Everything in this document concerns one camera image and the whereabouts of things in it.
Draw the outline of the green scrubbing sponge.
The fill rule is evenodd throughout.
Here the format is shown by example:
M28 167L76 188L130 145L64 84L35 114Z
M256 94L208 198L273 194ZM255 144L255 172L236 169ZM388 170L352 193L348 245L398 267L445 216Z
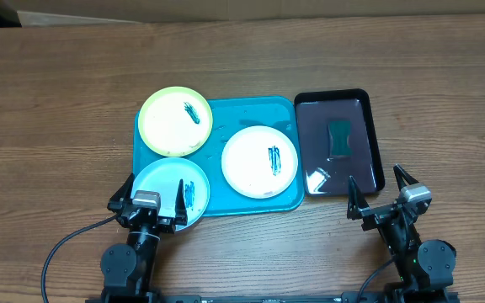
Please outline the green scrubbing sponge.
M331 158L350 157L349 146L351 124L348 120L333 120L328 123L329 151Z

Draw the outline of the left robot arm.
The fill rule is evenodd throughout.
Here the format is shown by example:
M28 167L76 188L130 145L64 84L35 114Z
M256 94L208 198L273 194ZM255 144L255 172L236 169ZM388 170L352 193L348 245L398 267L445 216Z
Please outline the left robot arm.
M107 248L101 258L102 302L163 302L161 291L150 286L160 235L173 234L177 225L188 222L183 181L179 181L174 201L175 215L161 216L160 194L132 193L134 180L131 174L107 205L115 213L115 220L129 232L125 243Z

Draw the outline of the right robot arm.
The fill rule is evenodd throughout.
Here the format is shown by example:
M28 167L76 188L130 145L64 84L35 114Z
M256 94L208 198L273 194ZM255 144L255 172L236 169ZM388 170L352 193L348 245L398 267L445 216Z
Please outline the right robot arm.
M349 178L347 217L361 220L363 231L378 230L391 258L361 285L357 302L457 302L458 294L446 288L453 285L456 249L446 241L422 241L415 223L432 201L430 190L400 165L393 168L399 195L390 205L372 209L354 177ZM386 284L382 292L366 294L370 282L394 265L398 283Z

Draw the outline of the white plate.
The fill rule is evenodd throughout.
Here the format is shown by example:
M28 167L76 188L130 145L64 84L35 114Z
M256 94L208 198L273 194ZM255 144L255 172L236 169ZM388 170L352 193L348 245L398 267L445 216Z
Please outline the white plate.
M275 128L256 125L233 135L221 154L225 180L239 194L267 199L285 191L296 177L298 154Z

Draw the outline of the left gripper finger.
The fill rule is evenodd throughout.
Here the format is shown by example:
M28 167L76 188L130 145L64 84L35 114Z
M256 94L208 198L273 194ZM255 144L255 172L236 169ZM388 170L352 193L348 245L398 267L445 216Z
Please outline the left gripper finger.
M174 224L178 226L186 226L187 223L188 215L186 210L186 204L184 202L184 181L183 179L180 179L175 200Z
M131 202L131 191L135 180L135 174L131 173L124 184L112 195L107 204L107 209L112 212L121 212Z

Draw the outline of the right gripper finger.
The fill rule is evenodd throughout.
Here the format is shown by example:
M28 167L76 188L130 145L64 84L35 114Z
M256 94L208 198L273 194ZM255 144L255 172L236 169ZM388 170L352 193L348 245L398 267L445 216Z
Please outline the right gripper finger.
M370 214L370 206L365 200L353 176L349 176L347 218L361 220Z
M396 164L393 167L393 172L395 175L395 179L397 182L397 186L399 190L407 187L408 185L413 185L418 183L418 180L412 177L409 173L407 173L400 164Z

